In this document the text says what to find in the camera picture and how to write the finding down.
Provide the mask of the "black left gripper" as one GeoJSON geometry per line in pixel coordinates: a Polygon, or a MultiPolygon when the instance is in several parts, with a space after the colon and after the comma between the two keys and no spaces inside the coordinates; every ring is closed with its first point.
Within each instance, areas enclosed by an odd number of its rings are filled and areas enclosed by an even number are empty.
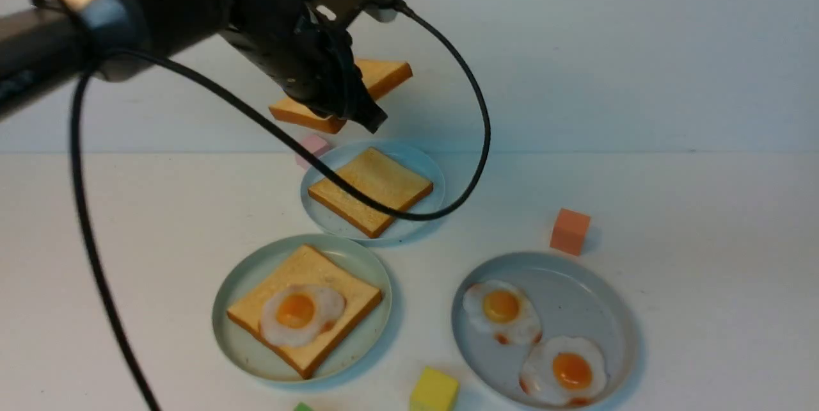
{"type": "Polygon", "coordinates": [[[362,81],[353,81],[351,38],[304,0],[234,0],[221,36],[283,92],[341,128],[374,133],[387,114],[362,81]]]}

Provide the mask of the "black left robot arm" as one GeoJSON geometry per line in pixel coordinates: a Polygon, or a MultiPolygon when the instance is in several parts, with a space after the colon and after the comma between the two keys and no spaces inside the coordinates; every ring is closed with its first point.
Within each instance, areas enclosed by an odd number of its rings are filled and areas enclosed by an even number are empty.
{"type": "Polygon", "coordinates": [[[86,70],[101,53],[166,58],[219,35],[320,117],[375,132],[386,113],[354,64],[361,12],[389,22],[398,0],[32,0],[2,17],[2,114],[86,70]]]}

